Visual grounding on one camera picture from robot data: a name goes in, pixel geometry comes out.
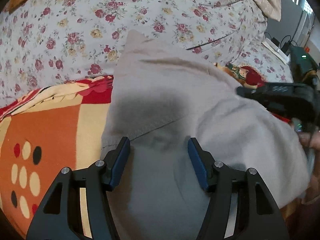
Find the person's right hand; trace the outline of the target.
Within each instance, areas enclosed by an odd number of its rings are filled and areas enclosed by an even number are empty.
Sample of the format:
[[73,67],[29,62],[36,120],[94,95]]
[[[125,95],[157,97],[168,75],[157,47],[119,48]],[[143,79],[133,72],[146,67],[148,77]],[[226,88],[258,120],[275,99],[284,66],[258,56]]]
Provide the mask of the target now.
[[314,161],[310,183],[302,198],[302,204],[311,205],[319,200],[319,131],[313,133],[302,132],[298,119],[290,121],[290,126],[297,132],[300,144],[313,152]]

